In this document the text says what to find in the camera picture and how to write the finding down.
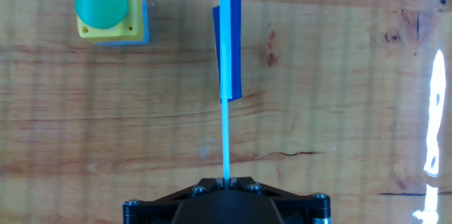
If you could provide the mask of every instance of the wooden table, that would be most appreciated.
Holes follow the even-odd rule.
[[[0,2],[0,223],[121,223],[124,200],[222,175],[218,0],[148,0],[152,44],[117,48],[79,38],[73,0]],[[439,176],[423,170],[451,11],[452,0],[243,0],[232,175],[326,192],[334,223],[418,223],[428,184],[452,223],[447,89]]]

